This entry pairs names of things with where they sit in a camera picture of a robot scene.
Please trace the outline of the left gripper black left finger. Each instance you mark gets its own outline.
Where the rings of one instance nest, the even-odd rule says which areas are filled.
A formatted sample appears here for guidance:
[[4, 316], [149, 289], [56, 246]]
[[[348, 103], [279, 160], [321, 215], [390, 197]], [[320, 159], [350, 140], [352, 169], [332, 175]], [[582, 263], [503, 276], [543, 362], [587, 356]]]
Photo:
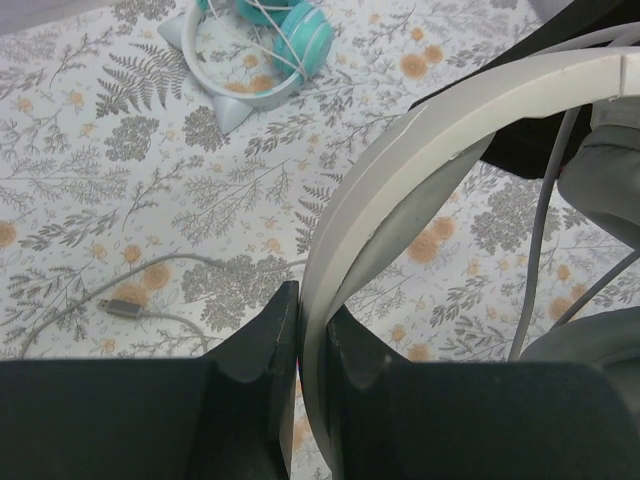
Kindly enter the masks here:
[[1, 365], [5, 479], [286, 479], [299, 285], [190, 359]]

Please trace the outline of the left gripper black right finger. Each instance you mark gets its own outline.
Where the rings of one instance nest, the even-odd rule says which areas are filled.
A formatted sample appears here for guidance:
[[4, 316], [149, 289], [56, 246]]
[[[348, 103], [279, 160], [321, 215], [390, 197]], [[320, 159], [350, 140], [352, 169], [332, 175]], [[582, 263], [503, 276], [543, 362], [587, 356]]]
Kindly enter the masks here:
[[346, 308], [327, 327], [337, 479], [635, 479], [639, 429], [595, 369], [414, 363]]

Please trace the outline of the teal white headphones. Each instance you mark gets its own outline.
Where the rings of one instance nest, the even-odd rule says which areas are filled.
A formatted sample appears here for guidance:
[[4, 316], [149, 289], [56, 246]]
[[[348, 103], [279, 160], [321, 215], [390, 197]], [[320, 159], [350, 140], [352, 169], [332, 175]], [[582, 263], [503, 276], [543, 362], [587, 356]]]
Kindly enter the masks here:
[[160, 24], [228, 134], [282, 105], [325, 64], [333, 29], [311, 1], [189, 1]]

